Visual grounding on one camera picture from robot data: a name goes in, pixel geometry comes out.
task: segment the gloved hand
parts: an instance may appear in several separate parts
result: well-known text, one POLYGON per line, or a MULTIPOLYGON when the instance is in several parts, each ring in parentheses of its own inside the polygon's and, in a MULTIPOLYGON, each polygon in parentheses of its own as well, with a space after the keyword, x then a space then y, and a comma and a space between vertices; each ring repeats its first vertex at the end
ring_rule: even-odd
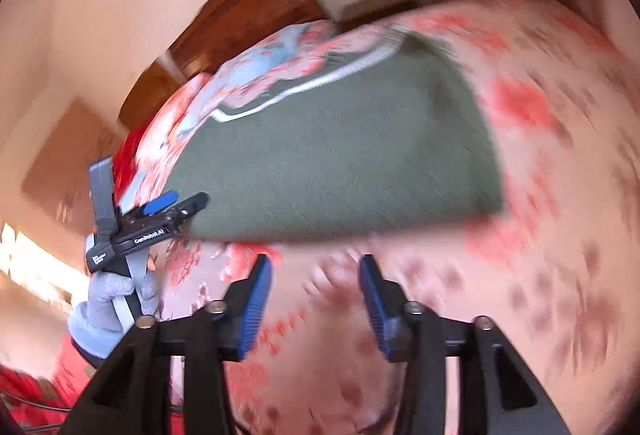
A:
MULTIPOLYGON (((137 263, 145 263, 148 250, 134 253, 137 263)), ((105 359, 124 332, 112 300, 135 291, 132 279, 112 272, 97 272, 89 282, 88 300, 76 306, 68 319, 69 332, 78 346, 95 357, 105 359)), ((158 315, 158 285, 154 271, 146 271, 140 287, 142 314, 158 315)))

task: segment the bed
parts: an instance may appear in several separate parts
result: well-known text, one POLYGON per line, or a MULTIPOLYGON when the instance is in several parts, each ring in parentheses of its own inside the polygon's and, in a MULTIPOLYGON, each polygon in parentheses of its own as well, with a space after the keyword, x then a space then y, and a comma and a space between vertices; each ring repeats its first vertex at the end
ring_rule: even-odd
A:
MULTIPOLYGON (((136 149, 130 202, 161 192, 222 102, 252 101, 329 54, 365 50, 390 24, 447 45, 490 127, 506 211, 318 242, 161 244, 152 257, 162 318, 221 297, 266 253, 276 269, 257 344, 245 362, 226 365, 236 417, 252 433, 391 433, 401 378, 376 350, 355 277, 356 261, 372 253, 410 299, 442 316, 493 317, 572 433, 601 433, 624 410, 640 368, 640 91, 609 40, 559 4, 457 2, 334 38, 322 21, 279 31, 216 73, 196 74, 162 107, 136 149), (291 40, 287 59, 255 67, 250 59, 281 40, 291 40), (247 64, 240 77, 250 80, 230 82, 247 64)), ((174 401, 181 369, 175 361, 174 401)), ((447 433, 455 433, 455 362, 448 374, 447 433)))

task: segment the green cloth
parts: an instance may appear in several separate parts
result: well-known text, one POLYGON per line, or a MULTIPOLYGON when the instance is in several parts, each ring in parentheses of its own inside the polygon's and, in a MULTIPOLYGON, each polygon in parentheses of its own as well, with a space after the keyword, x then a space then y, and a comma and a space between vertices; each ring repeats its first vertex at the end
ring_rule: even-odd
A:
MULTIPOLYGON (((369 68, 252 115, 204 124, 164 188, 210 195, 186 234, 317 240, 500 210, 494 150, 465 78, 438 43, 403 39, 369 68)), ((363 56, 331 54, 319 73, 279 81, 258 103, 221 108, 254 108, 363 56)))

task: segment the screw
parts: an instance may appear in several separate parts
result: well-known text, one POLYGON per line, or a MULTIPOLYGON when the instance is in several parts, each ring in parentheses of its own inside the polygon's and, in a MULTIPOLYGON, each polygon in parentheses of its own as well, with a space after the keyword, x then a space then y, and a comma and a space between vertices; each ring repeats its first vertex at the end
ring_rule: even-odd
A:
POLYGON ((481 330, 491 330, 494 328, 494 321, 489 316, 478 316, 474 323, 481 330))
POLYGON ((407 314, 422 314, 422 304, 417 301, 408 301, 404 304, 404 310, 407 314))
POLYGON ((223 314, 226 310, 226 303, 222 300, 210 301, 204 306, 209 314, 223 314))
POLYGON ((136 326, 139 329, 150 329, 155 324, 156 318, 154 318, 153 316, 140 316, 140 318, 136 320, 136 326))

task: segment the wooden headboard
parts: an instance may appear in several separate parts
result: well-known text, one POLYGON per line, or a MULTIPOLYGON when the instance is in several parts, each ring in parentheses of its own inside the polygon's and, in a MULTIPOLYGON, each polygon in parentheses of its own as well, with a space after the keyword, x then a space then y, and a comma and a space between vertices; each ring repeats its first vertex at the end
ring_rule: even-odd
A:
POLYGON ((169 51, 186 78, 214 73, 286 25, 323 18, 316 0, 209 0, 169 51))

